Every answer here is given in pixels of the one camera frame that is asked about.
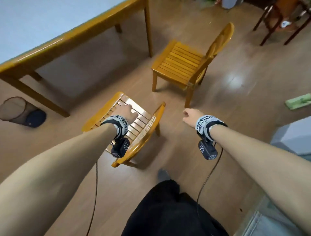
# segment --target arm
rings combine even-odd
[[[183,121],[192,127],[204,115],[194,109],[184,114]],[[222,125],[213,126],[210,134],[293,222],[311,234],[311,162]]]
[[[137,113],[119,107],[131,124]],[[0,235],[44,235],[116,136],[113,124],[67,140],[32,158],[0,185]]]

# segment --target black pants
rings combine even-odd
[[[179,185],[163,181],[153,187],[130,216],[122,236],[127,235],[213,235],[227,236],[215,220],[187,193],[179,193]]]

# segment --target table top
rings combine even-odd
[[[0,64],[112,9],[125,0],[1,0]]]

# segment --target hand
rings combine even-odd
[[[204,114],[197,110],[197,109],[190,109],[190,108],[186,108],[184,111],[183,111],[183,114],[184,114],[184,118],[183,118],[183,121],[190,125],[191,127],[195,127],[195,124],[197,123],[197,120],[204,116]]]
[[[119,115],[124,117],[128,124],[132,124],[138,117],[138,113],[132,113],[132,105],[118,106],[117,109],[112,113],[113,116]]]

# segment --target mesh trash can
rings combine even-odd
[[[11,97],[0,105],[0,119],[36,128],[43,124],[46,113],[22,97]]]

